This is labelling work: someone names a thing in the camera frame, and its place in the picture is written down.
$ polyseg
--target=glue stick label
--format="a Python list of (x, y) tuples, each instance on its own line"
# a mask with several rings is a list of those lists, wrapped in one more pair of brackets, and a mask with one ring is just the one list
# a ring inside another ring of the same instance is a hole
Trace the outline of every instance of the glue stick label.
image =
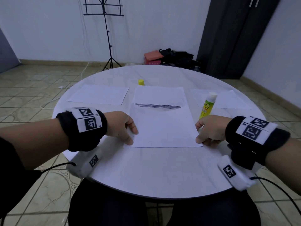
[(206, 100), (199, 119), (209, 115), (211, 113), (213, 105), (214, 105), (214, 102), (209, 102)]

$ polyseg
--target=black cabinet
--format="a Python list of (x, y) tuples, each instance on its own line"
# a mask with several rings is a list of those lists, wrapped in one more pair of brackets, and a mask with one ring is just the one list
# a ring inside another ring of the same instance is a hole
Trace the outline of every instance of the black cabinet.
[(197, 60), (203, 73), (242, 76), (279, 0), (211, 0)]

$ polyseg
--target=hand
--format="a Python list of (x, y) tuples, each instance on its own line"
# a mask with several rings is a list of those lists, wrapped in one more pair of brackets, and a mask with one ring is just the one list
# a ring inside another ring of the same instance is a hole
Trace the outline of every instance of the hand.
[(133, 119), (124, 112), (115, 111), (104, 113), (107, 123), (107, 136), (118, 137), (125, 144), (132, 145), (134, 142), (132, 138), (126, 131), (126, 128), (129, 127), (134, 134), (138, 134), (138, 129), (133, 121)]
[(201, 133), (196, 137), (197, 143), (216, 147), (221, 141), (225, 140), (225, 131), (232, 118), (208, 115), (198, 120), (195, 124), (197, 130), (203, 125)]

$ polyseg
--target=white paper sheet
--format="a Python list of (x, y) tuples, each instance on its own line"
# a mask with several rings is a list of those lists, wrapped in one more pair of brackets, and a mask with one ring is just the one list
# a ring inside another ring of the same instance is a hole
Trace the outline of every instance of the white paper sheet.
[(121, 105), (128, 90), (128, 87), (83, 85), (67, 101)]
[(199, 107), (203, 107), (209, 92), (216, 92), (217, 98), (213, 108), (252, 109), (233, 90), (191, 89), (191, 93)]
[(133, 103), (183, 107), (187, 99), (183, 87), (137, 86)]
[(171, 111), (157, 111), (132, 104), (130, 116), (139, 134), (128, 133), (134, 144), (124, 148), (201, 147), (195, 142), (195, 128), (188, 105)]

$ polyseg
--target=white glue stick cap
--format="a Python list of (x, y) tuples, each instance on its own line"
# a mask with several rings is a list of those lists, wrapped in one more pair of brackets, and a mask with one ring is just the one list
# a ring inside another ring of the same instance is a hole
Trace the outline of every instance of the white glue stick cap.
[(209, 95), (208, 95), (208, 97), (207, 97), (207, 101), (209, 101), (209, 102), (215, 102), (216, 97), (217, 97), (217, 93), (210, 92)]

